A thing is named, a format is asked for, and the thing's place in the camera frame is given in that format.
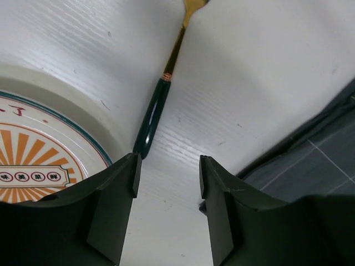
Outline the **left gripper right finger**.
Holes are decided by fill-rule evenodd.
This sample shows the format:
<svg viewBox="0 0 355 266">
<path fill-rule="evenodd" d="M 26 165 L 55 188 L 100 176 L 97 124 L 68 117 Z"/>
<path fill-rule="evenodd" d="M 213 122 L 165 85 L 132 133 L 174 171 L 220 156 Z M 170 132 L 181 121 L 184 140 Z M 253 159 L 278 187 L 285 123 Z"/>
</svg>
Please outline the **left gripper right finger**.
<svg viewBox="0 0 355 266">
<path fill-rule="evenodd" d="M 353 265 L 354 197 L 305 196 L 288 203 L 200 157 L 214 265 Z"/>
</svg>

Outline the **white orange patterned plate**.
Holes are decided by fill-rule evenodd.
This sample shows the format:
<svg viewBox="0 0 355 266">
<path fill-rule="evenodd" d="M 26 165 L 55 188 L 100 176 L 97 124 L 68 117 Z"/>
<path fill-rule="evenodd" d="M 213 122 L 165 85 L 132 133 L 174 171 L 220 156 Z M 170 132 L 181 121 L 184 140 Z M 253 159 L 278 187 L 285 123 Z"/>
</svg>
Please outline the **white orange patterned plate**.
<svg viewBox="0 0 355 266">
<path fill-rule="evenodd" d="M 1 64 L 1 201 L 38 201 L 124 155 L 92 99 L 40 71 Z"/>
</svg>

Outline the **gold fork green handle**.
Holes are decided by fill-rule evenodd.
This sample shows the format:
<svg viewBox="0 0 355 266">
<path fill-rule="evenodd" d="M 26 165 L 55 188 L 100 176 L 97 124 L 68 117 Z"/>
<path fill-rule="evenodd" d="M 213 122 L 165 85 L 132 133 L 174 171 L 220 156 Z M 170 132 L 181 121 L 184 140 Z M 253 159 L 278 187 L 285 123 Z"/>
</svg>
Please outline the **gold fork green handle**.
<svg viewBox="0 0 355 266">
<path fill-rule="evenodd" d="M 184 1 L 185 14 L 179 34 L 177 35 L 177 39 L 165 66 L 165 69 L 156 84 L 149 105 L 145 112 L 144 118 L 140 125 L 139 132 L 135 139 L 133 152 L 140 154 L 142 159 L 145 159 L 147 157 L 151 145 L 153 143 L 154 136 L 158 128 L 159 120 L 163 113 L 165 102 L 171 87 L 175 64 L 179 56 L 179 51 L 182 45 L 182 41 L 184 39 L 186 29 L 189 25 L 189 21 L 196 11 L 203 8 L 208 3 L 208 0 Z"/>
</svg>

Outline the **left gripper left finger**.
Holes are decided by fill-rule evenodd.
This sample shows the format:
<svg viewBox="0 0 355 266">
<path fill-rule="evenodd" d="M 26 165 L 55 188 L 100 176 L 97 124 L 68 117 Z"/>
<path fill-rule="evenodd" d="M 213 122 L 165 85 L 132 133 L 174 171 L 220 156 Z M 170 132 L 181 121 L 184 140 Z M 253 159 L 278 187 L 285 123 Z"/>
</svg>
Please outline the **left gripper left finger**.
<svg viewBox="0 0 355 266">
<path fill-rule="evenodd" d="M 2 265 L 119 265 L 141 157 L 37 202 L 1 203 Z"/>
</svg>

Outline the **dark checked cloth placemat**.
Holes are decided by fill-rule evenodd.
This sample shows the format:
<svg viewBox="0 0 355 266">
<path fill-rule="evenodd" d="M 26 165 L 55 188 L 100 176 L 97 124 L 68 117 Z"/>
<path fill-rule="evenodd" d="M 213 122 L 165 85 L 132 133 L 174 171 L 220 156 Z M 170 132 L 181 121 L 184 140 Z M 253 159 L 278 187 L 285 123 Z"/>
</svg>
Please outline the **dark checked cloth placemat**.
<svg viewBox="0 0 355 266">
<path fill-rule="evenodd" d="M 236 176 L 288 202 L 305 195 L 353 195 L 354 82 Z"/>
</svg>

